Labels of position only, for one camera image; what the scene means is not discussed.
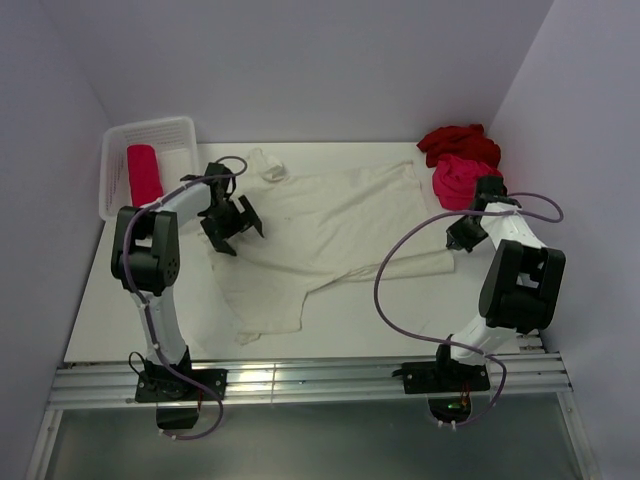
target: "pink towel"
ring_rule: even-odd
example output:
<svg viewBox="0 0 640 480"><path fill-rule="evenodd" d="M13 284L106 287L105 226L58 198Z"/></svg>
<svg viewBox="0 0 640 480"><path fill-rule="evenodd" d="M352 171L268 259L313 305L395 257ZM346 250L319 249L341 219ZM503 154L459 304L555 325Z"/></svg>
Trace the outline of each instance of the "pink towel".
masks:
<svg viewBox="0 0 640 480"><path fill-rule="evenodd" d="M438 157L438 165L433 172L433 191L443 208L464 210L471 205L476 181L484 175L502 176L486 163L443 154Z"/></svg>

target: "white table surface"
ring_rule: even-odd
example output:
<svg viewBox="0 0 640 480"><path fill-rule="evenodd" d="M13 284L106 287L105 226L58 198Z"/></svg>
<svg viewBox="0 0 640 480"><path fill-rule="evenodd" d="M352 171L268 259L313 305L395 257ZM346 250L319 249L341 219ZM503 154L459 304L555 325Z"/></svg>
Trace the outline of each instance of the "white table surface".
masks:
<svg viewBox="0 0 640 480"><path fill-rule="evenodd" d="M205 144L199 145L202 169L208 161L223 155L245 156L255 147L280 158L292 175L411 159L430 213L442 211L431 187L431 171L413 143ZM259 213L260 206L255 208ZM436 351L437 345L399 335L380 320L373 306L372 282L336 284L311 293L300 332L264 335L241 346L234 340L237 319L222 298L205 246L194 235L194 228L187 226L187 230L191 233L181 233L175 301L180 328L194 359L385 357ZM133 300L111 276L113 234L114 223L107 222L65 355L67 362L123 361L131 351L146 350ZM412 332L444 338L460 330L477 313L478 294L493 252L490 242L483 242L472 254L456 253L454 273L383 282L385 311ZM499 350L518 352L515 339Z"/></svg>

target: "glass panel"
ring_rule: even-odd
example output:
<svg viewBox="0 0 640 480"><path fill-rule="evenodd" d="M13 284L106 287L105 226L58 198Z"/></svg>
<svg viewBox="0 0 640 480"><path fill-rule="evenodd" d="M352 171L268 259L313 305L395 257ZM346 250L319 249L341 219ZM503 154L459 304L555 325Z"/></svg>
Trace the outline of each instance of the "glass panel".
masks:
<svg viewBox="0 0 640 480"><path fill-rule="evenodd" d="M579 478L555 395L506 397L455 433L427 415L424 397L228 406L217 432L172 442L158 436L153 409L68 411L46 478Z"/></svg>

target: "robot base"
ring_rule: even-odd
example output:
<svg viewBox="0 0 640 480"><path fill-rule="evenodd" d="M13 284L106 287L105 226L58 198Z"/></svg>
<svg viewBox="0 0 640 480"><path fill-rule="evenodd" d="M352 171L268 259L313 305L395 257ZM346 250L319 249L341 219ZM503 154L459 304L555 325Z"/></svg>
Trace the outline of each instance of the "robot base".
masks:
<svg viewBox="0 0 640 480"><path fill-rule="evenodd" d="M182 360L172 367L183 375L209 387L224 398L227 387L227 370L220 368L192 370L189 350ZM198 421L199 408L163 407L163 403L214 401L210 395L201 392L187 382L177 379L162 365L144 361L144 371L140 372L136 388L136 403L157 403L156 424L162 430L190 429Z"/></svg>
<svg viewBox="0 0 640 480"><path fill-rule="evenodd" d="M404 393L460 393L465 387L472 392L491 388L489 374L484 365L463 365L451 359L451 347L440 345L433 362L407 362L393 372L401 376Z"/></svg>

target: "wrinkled fabric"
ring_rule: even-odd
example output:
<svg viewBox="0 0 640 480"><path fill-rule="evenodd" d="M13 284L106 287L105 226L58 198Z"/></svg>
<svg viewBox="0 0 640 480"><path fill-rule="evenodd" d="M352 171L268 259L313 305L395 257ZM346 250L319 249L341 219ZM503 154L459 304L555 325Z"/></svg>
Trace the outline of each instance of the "wrinkled fabric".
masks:
<svg viewBox="0 0 640 480"><path fill-rule="evenodd" d="M231 257L214 252L203 237L216 282L242 321L239 343L300 330L309 292L373 280L391 247L430 216L409 161L297 177L260 149L247 162L235 196L247 196L265 238L255 229L233 236L229 244L238 256ZM420 241L398 251L385 279L453 271L445 245L445 225L427 227Z"/></svg>
<svg viewBox="0 0 640 480"><path fill-rule="evenodd" d="M502 174L495 168L455 155L441 155L433 172L433 191L447 210L464 210L473 200L478 178Z"/></svg>
<svg viewBox="0 0 640 480"><path fill-rule="evenodd" d="M427 167L430 168L435 167L440 156L447 153L486 163L493 168L500 163L500 147L484 136L484 127L480 124L438 128L420 140L418 148L426 152Z"/></svg>

